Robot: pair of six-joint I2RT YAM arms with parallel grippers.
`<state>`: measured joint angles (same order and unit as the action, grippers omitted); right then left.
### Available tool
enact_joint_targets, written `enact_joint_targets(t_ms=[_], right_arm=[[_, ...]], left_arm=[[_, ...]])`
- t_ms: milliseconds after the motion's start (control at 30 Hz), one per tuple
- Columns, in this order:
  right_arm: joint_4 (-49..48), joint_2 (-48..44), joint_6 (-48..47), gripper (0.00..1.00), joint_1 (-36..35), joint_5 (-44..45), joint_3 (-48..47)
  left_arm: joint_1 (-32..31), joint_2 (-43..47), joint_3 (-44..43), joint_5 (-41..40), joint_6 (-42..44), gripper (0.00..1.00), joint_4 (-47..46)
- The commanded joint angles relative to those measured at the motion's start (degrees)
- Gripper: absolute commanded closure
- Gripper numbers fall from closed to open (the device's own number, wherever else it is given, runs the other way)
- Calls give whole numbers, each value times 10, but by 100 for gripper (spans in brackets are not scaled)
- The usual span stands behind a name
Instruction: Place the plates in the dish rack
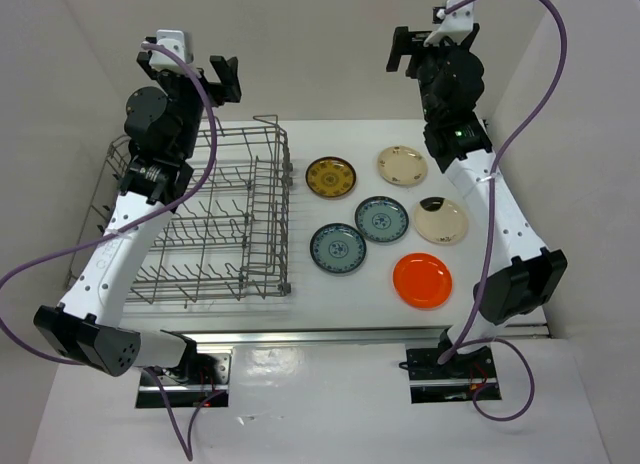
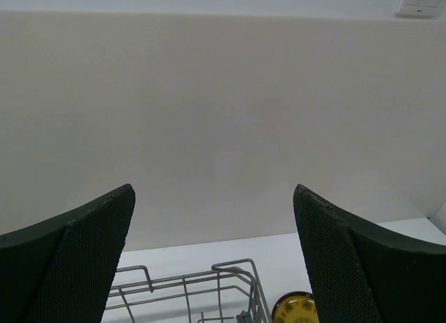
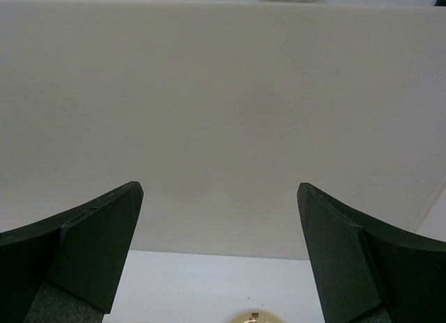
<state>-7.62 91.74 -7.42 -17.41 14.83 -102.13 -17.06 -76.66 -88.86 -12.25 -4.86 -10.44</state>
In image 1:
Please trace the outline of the cream floral plate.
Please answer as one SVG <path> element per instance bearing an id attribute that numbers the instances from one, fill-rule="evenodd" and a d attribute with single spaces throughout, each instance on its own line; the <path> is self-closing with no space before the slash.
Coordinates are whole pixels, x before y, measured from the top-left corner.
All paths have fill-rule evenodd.
<path id="1" fill-rule="evenodd" d="M 428 164 L 421 153 L 407 146 L 391 146 L 377 157 L 377 169 L 388 183 L 412 187 L 421 183 L 428 174 Z"/>

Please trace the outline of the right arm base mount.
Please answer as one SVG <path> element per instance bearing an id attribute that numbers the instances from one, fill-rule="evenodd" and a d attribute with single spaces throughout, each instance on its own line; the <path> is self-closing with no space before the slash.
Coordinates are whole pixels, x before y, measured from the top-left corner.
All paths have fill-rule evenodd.
<path id="1" fill-rule="evenodd" d="M 440 365 L 437 358 L 443 350 L 442 346 L 406 350 L 406 358 L 398 367 L 408 375 L 412 404 L 472 401 L 478 390 L 479 401 L 501 399 L 493 354 L 488 347 Z"/>

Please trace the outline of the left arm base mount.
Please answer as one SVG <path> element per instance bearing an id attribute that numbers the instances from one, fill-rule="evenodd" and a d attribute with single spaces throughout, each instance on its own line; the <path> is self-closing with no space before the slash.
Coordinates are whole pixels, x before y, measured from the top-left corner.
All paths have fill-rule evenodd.
<path id="1" fill-rule="evenodd" d="M 147 350 L 136 359 L 141 370 L 136 409 L 161 409 L 164 402 L 159 381 L 172 408 L 196 408 L 206 398 L 205 407 L 228 406 L 233 348 L 230 345 L 191 342 L 176 351 Z"/>

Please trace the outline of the yellow patterned plate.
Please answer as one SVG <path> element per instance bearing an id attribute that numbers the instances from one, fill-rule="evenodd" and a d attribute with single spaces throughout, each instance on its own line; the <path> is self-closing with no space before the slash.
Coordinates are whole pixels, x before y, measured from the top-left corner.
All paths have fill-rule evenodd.
<path id="1" fill-rule="evenodd" d="M 325 199 L 338 199 L 355 187 L 357 174 L 345 159 L 325 156 L 314 160 L 306 169 L 305 183 L 313 194 Z"/>

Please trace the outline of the blue floral plate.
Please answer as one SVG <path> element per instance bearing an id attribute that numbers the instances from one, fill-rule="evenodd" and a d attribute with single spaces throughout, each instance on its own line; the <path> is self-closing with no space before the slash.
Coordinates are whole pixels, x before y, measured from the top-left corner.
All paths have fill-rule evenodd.
<path id="1" fill-rule="evenodd" d="M 314 264 L 323 271 L 345 275 L 364 263 L 367 245 L 356 228 L 344 223 L 331 223 L 315 231 L 309 252 Z"/>
<path id="2" fill-rule="evenodd" d="M 386 196 L 363 200 L 355 210 L 354 221 L 364 238 L 375 243 L 395 242 L 409 228 L 409 216 L 404 206 Z"/>

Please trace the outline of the orange plate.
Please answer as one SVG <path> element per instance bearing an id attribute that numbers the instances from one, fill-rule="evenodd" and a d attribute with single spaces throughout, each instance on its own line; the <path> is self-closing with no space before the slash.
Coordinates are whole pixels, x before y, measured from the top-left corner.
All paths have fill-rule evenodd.
<path id="1" fill-rule="evenodd" d="M 422 310 L 443 305 L 453 289 L 448 267 L 427 253 L 403 256 L 393 269 L 392 281 L 396 293 L 406 304 Z"/>

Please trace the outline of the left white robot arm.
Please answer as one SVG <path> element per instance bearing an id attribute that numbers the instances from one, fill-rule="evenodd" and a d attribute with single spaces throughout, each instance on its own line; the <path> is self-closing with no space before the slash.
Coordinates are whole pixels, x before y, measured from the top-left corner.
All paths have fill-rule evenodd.
<path id="1" fill-rule="evenodd" d="M 143 44 L 139 66 L 153 80 L 126 103 L 130 160 L 120 179 L 109 227 L 80 276 L 34 325 L 63 358 L 113 377 L 132 367 L 163 368 L 176 383 L 191 381 L 205 358 L 196 343 L 168 331 L 121 328 L 124 304 L 152 244 L 177 207 L 202 186 L 189 164 L 202 118 L 237 103 L 238 61 L 213 56 L 219 77 L 209 82 L 193 64 L 189 35 L 159 30 Z"/>

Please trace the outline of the cream plate with black patch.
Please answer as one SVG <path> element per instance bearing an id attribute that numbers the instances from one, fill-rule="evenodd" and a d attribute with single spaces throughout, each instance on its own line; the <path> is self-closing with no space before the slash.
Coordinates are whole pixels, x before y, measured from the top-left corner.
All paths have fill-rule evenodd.
<path id="1" fill-rule="evenodd" d="M 415 206 L 413 224 L 427 241 L 454 245 L 466 236 L 469 219 L 456 202 L 444 197 L 427 197 Z"/>

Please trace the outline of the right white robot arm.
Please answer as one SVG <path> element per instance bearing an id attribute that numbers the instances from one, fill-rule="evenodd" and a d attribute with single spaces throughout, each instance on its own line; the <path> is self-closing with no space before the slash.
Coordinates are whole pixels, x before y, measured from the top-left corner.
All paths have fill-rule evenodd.
<path id="1" fill-rule="evenodd" d="M 474 112 L 484 91 L 484 67 L 471 51 L 478 32 L 474 27 L 461 42 L 445 37 L 431 44 L 431 32 L 398 27 L 386 65 L 395 72 L 408 57 L 406 75 L 418 83 L 426 148 L 486 227 L 472 311 L 464 323 L 445 330 L 438 345 L 436 364 L 451 377 L 468 370 L 514 317 L 546 304 L 567 268 L 565 254 L 549 249 L 524 216 L 499 169 L 500 154 Z"/>

